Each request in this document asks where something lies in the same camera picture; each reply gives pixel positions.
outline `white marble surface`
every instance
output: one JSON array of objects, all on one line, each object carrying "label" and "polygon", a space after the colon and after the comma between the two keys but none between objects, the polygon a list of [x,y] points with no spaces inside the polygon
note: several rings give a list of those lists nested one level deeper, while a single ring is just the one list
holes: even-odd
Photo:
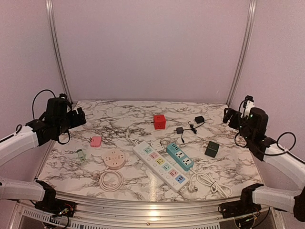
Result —
[{"label": "white marble surface", "polygon": [[[143,162],[133,154],[132,145],[126,140],[125,133],[130,131],[134,139],[151,143],[161,140],[166,147],[175,142],[194,162],[194,169],[212,175],[212,177],[233,190],[233,196],[239,196],[241,190],[253,183],[262,182],[249,150],[234,144],[235,130],[222,123],[223,104],[172,103],[148,101],[80,101],[76,107],[82,107],[86,113],[87,124],[71,130],[71,140],[62,146],[55,144],[39,179],[46,181],[55,190],[78,195],[140,201],[188,201],[221,198],[212,194],[210,188],[194,181],[199,188],[197,193],[187,189],[173,192],[157,178]],[[166,129],[155,130],[153,115],[166,117]],[[182,144],[181,136],[175,133],[177,127],[188,128],[188,121],[194,123],[196,116],[203,115],[205,124],[199,127],[198,134],[185,131]],[[102,146],[90,147],[90,138],[102,136]],[[204,155],[208,141],[220,144],[216,158]],[[126,164],[119,171],[124,176],[124,184],[115,192],[104,192],[98,179],[92,173],[103,171],[105,165],[101,155],[109,149],[119,148],[126,154]],[[76,150],[82,149],[86,162],[80,163]],[[161,154],[172,162],[182,173],[179,165],[164,151]],[[106,175],[106,180],[115,178]]]}]

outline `pink charger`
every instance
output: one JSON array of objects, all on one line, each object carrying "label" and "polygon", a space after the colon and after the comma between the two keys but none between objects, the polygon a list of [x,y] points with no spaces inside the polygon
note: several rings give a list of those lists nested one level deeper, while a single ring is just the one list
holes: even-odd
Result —
[{"label": "pink charger", "polygon": [[102,144],[102,137],[101,136],[95,136],[91,139],[90,146],[91,147],[100,147]]}]

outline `robotic arm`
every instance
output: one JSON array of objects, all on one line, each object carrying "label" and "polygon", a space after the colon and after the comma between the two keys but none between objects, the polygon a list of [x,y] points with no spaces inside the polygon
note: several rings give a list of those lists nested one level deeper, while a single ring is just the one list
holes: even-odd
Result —
[{"label": "robotic arm", "polygon": [[247,96],[244,100],[243,113],[225,108],[223,122],[227,123],[229,120],[229,126],[239,130],[235,138],[238,135],[243,137],[246,141],[245,147],[249,148],[256,158],[274,166],[291,178],[297,184],[299,191],[270,188],[263,184],[248,186],[242,190],[240,201],[221,204],[224,218],[237,216],[264,204],[288,211],[299,221],[305,222],[305,162],[280,146],[279,139],[275,141],[265,136],[268,115],[262,109],[254,107],[251,96]]},{"label": "robotic arm", "polygon": [[[48,100],[47,109],[39,119],[28,122],[15,133],[0,140],[0,167],[23,152],[41,146],[50,140],[60,142],[59,136],[69,129],[86,123],[81,108],[72,110],[65,94]],[[55,190],[43,181],[17,181],[0,177],[0,199],[28,199],[37,201],[35,207],[59,213],[65,201],[55,198]]]}]

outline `white wall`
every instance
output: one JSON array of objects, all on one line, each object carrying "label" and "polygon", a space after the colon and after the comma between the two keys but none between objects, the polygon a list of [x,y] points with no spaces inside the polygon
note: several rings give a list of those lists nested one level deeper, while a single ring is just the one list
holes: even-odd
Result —
[{"label": "white wall", "polygon": [[[45,2],[0,1],[0,139],[17,124],[32,120],[31,103],[45,88],[62,92],[52,49]],[[46,108],[50,94],[41,94],[36,116]],[[33,180],[45,147],[28,151],[0,168],[2,177]],[[0,228],[8,226],[13,201],[0,201]]]},{"label": "white wall", "polygon": [[225,103],[249,0],[55,0],[73,100]]},{"label": "white wall", "polygon": [[[292,153],[305,159],[305,1],[258,1],[255,25],[242,77],[232,107],[249,94],[269,115],[267,135],[273,139],[285,131],[297,136]],[[281,143],[289,147],[292,137]],[[285,175],[257,162],[268,186],[296,189]],[[305,228],[285,214],[289,229]]]}]

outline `round pink power strip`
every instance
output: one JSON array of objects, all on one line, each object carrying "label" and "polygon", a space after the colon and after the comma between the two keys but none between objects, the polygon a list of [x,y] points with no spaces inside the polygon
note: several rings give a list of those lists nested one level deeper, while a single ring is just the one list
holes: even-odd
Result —
[{"label": "round pink power strip", "polygon": [[109,169],[117,170],[125,165],[125,155],[121,150],[112,149],[102,155],[104,163]]}]

